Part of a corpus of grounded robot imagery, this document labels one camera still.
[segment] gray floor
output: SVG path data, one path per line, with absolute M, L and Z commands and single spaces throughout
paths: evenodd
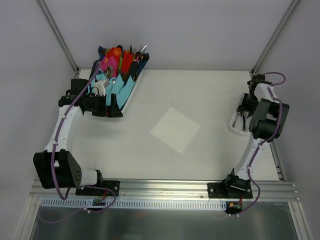
M 42 207 L 59 220 L 75 208 Z M 78 212 L 66 222 L 36 220 L 32 240 L 297 240 L 287 203 L 259 202 L 240 217 L 207 210 L 109 209 Z

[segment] wall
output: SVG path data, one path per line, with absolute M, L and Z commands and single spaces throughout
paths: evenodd
M 148 45 L 153 69 L 250 70 L 291 0 L 46 0 L 74 60 Z
M 314 239 L 320 239 L 320 1 L 303 0 L 263 64 L 262 72 L 279 71 L 285 84 L 276 94 L 290 105 L 278 140 L 288 181 L 297 182 Z M 280 81 L 280 78 L 267 77 Z
M 74 73 L 35 0 L 0 7 L 0 235 L 13 239 Z

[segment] metal post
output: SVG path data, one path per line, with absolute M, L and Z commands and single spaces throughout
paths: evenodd
M 45 0 L 36 0 L 36 1 L 39 4 L 39 7 L 40 7 L 41 11 L 43 12 L 46 20 L 48 21 L 56 39 L 58 40 L 66 58 L 68 59 L 69 63 L 71 64 L 71 67 L 73 68 L 73 70 L 75 72 L 78 72 L 77 64 L 76 64 L 74 58 L 72 57 L 70 50 L 69 50 L 64 38 L 62 37 L 62 35 L 59 31 L 59 28 L 58 28 L 54 18 L 52 17 L 52 14 L 48 9 L 48 6 L 47 6 Z
M 298 6 L 298 3 L 300 3 L 301 0 L 292 0 L 289 7 L 286 9 L 282 19 L 280 20 L 279 24 L 276 26 L 271 38 L 269 39 L 268 43 L 266 44 L 262 54 L 260 55 L 258 61 L 256 62 L 252 72 L 257 73 L 259 68 L 261 67 L 262 63 L 265 61 L 267 55 L 270 53 L 272 47 L 274 46 L 276 40 L 278 39 L 280 33 L 288 23 L 288 20 L 292 16 L 292 13 Z

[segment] white table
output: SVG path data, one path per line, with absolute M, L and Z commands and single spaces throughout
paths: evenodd
M 88 79 L 90 71 L 81 70 L 79 77 Z M 248 144 L 249 135 L 229 129 L 248 80 L 247 71 L 144 70 L 123 118 L 85 113 L 72 154 L 82 168 L 99 169 L 104 178 L 222 180 Z M 150 134 L 170 108 L 201 126 L 181 154 Z M 279 180 L 270 148 L 252 176 Z

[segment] black mounting plate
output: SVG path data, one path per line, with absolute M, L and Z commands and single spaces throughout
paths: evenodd
M 210 199 L 240 199 L 241 194 L 236 193 L 234 196 L 230 197 L 226 191 L 220 190 L 217 192 L 217 187 L 221 186 L 221 182 L 209 182 L 207 184 L 208 196 Z M 252 199 L 254 196 L 252 195 L 251 186 L 249 187 L 249 191 L 245 191 L 242 194 L 243 199 Z
M 113 180 L 104 180 L 101 188 L 107 188 L 114 191 L 115 196 L 119 196 L 120 190 L 120 181 L 113 181 Z M 77 188 L 75 190 L 75 195 L 77 196 L 99 196 L 101 197 L 104 194 L 104 190 L 99 189 L 92 189 L 85 187 L 84 189 Z M 109 191 L 106 192 L 106 196 L 113 197 L 113 194 Z

